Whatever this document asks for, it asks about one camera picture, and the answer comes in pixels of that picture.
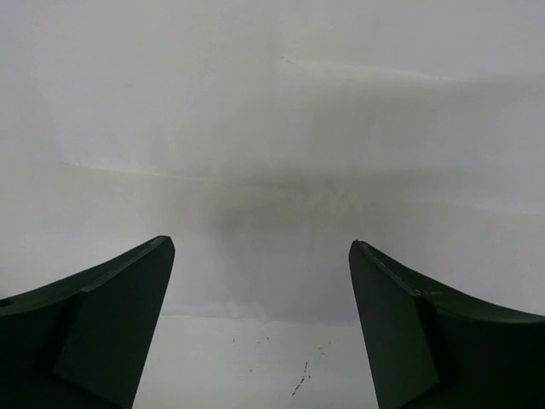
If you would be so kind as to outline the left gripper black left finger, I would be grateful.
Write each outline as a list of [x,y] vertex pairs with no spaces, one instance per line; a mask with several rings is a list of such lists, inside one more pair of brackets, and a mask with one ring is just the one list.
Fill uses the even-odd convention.
[[1,301],[3,408],[134,405],[174,265],[157,236]]

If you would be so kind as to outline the white pillow with yellow edge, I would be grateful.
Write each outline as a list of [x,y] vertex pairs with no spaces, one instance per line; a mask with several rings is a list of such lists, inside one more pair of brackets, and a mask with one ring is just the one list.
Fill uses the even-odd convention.
[[543,2],[2,2],[2,295],[157,235],[167,314],[354,322],[355,239],[542,314]]

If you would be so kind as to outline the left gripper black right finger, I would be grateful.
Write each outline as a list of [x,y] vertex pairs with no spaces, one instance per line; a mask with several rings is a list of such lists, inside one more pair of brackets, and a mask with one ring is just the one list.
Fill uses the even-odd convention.
[[541,315],[469,296],[363,241],[349,267],[379,407],[543,407]]

